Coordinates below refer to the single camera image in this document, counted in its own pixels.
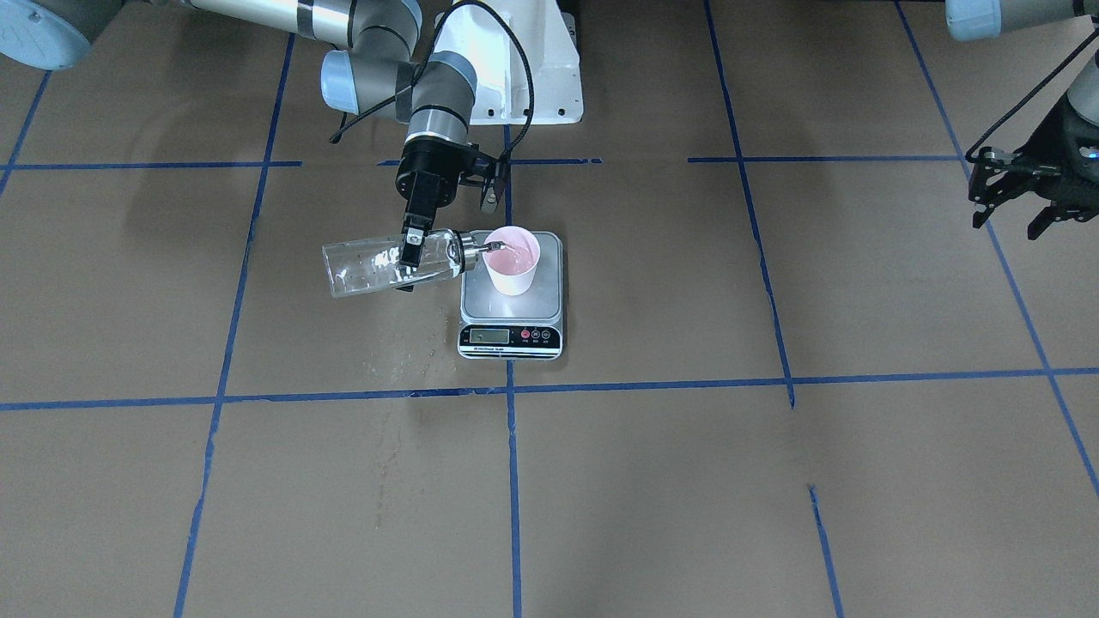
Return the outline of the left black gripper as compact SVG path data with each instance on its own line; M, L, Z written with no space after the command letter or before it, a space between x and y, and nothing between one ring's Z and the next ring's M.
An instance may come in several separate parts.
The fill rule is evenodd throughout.
M975 206L972 227L983 228L1000 206L1034 192L1048 200L1026 227L1026 239L1036 241L1054 223L1087 222L1098 214L1096 158L1080 148L1096 148L1096 125L1080 115L1067 93L1015 152L977 148L972 164L968 199ZM1037 176L1040 166L1059 175Z

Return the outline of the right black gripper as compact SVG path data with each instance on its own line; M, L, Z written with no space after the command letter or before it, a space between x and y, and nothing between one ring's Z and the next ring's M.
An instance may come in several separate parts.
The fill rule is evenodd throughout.
M407 201L400 246L402 266L419 269L437 210L454 201L463 173L471 170L476 158L471 145L444 137L412 137L406 143L395 179L398 194ZM415 286L417 273L409 273L395 289L412 293Z

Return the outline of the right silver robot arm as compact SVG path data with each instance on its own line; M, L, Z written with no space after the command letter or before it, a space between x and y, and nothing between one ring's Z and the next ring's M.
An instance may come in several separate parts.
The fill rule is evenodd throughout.
M415 289L474 271L491 251L471 232L440 224L440 212L458 188L477 186L489 198L502 158L471 144L471 120L482 71L471 52L444 48L445 27L459 1L440 16L424 58L415 51L424 35L417 1L169 1L173 16L209 16L225 38L237 31L279 32L328 46L319 71L325 103L344 117L332 141L371 117L406 128L395 186L404 200L393 236L338 241L322 250L329 290L342 298L382 290Z

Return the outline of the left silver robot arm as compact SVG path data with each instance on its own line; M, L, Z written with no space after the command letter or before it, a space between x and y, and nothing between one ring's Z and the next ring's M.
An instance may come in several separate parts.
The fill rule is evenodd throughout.
M1056 22L1088 16L1096 24L1095 1L947 1L944 9L950 35L961 42L1000 36ZM1032 101L1061 71L1096 43L1096 30L1068 52L1008 112L967 148L972 164L967 198L975 206L974 228L983 228L993 211L1026 194L1047 200L1026 227L1029 241L1036 241L1050 227L1065 221L1085 223L1098 214L1098 70L1096 56L1013 151L987 145L1004 122Z

